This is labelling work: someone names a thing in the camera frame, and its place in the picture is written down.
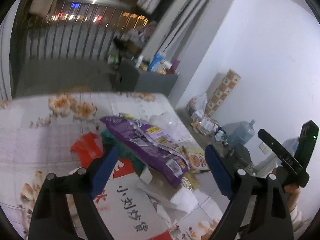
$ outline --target curtain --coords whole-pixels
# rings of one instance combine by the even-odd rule
[[[162,42],[159,52],[173,56],[184,35],[190,32],[200,18],[209,0],[190,0],[172,24],[171,30]]]
[[[11,99],[10,38],[20,0],[16,0],[0,25],[0,101]]]

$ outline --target blue plastic water jug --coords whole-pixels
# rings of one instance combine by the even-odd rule
[[[230,148],[233,148],[237,144],[245,145],[254,135],[255,130],[253,128],[253,124],[255,120],[252,119],[250,123],[241,122],[238,127],[236,127],[235,131],[228,136],[228,144]]]

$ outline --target green cloth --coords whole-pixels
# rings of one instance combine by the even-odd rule
[[[128,149],[124,144],[119,142],[109,131],[108,129],[105,129],[101,133],[101,138],[103,144],[113,144],[114,146],[117,146],[119,149],[119,158],[121,159],[129,159],[132,163],[132,166],[135,170],[135,172],[140,175],[145,167],[145,164],[140,161],[133,152]]]

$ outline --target wall outlet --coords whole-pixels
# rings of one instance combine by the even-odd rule
[[[268,154],[272,152],[272,150],[265,143],[261,143],[259,145],[259,149],[263,152],[263,154]]]

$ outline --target red plastic bag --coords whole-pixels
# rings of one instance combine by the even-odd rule
[[[70,151],[78,153],[82,167],[88,168],[94,159],[102,157],[102,151],[95,142],[99,138],[99,135],[89,132],[71,146]]]

